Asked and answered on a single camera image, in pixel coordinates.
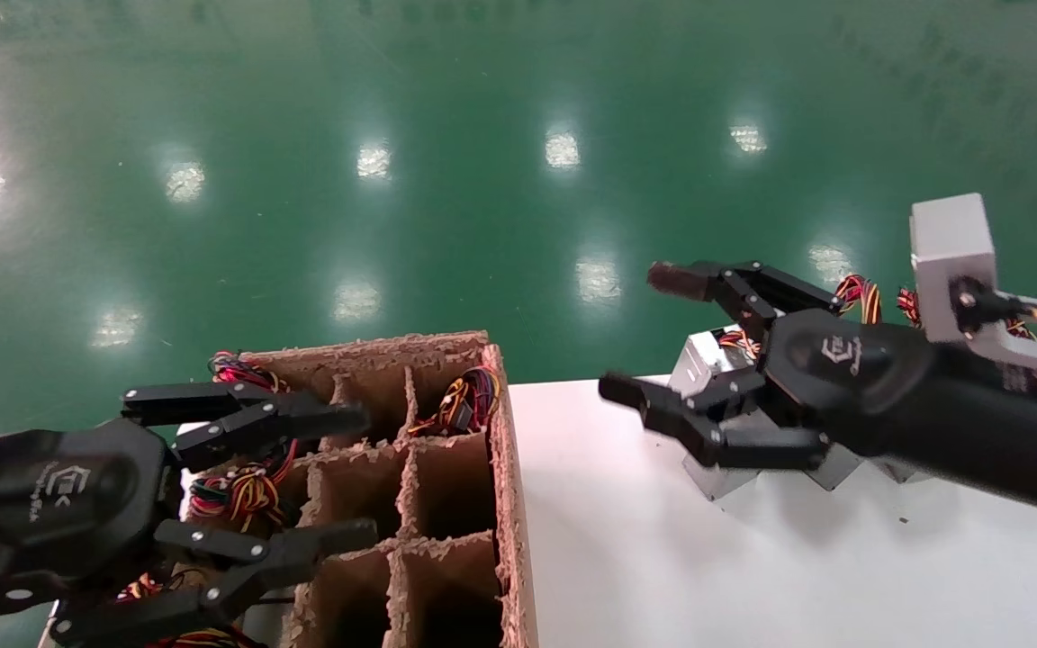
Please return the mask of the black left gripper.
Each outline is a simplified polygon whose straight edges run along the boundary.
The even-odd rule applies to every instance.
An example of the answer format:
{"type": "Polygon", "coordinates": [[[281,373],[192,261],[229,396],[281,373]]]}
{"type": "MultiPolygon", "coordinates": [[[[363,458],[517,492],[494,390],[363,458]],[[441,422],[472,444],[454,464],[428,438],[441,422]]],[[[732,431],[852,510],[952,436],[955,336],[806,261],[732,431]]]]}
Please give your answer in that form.
{"type": "Polygon", "coordinates": [[[139,424],[117,418],[87,431],[0,436],[0,616],[115,593],[157,554],[218,569],[205,586],[148,598],[62,600],[49,623],[61,647],[149,647],[228,628],[270,591],[312,581],[325,558],[379,542],[371,519],[262,540],[169,520],[177,516],[176,456],[139,424]]]}

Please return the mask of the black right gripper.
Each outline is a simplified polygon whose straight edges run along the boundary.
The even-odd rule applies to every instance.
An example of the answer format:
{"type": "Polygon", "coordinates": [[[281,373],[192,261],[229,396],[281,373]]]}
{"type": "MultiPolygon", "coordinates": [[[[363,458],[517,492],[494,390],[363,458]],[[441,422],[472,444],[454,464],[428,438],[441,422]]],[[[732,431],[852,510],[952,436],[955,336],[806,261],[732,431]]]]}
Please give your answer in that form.
{"type": "Polygon", "coordinates": [[[655,262],[647,283],[714,303],[762,344],[765,376],[752,366],[718,373],[691,395],[629,374],[600,377],[602,401],[637,410],[643,428],[676,440],[697,464],[810,471],[830,438],[864,458],[1037,506],[1032,369],[930,343],[916,328],[838,319],[832,292],[763,262],[655,262]],[[742,424],[757,411],[772,418],[782,394],[802,427],[742,424]]]}

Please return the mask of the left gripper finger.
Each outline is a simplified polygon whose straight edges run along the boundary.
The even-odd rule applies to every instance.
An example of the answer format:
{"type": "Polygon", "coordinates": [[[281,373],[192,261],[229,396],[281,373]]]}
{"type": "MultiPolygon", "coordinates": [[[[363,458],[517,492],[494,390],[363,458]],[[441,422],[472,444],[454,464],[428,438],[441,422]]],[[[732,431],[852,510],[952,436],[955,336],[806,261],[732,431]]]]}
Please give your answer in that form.
{"type": "Polygon", "coordinates": [[[123,395],[122,415],[147,428],[193,424],[174,443],[193,473],[259,455],[285,440],[357,435],[370,424],[359,403],[327,403],[313,392],[272,392],[250,382],[135,387],[123,395]]]}

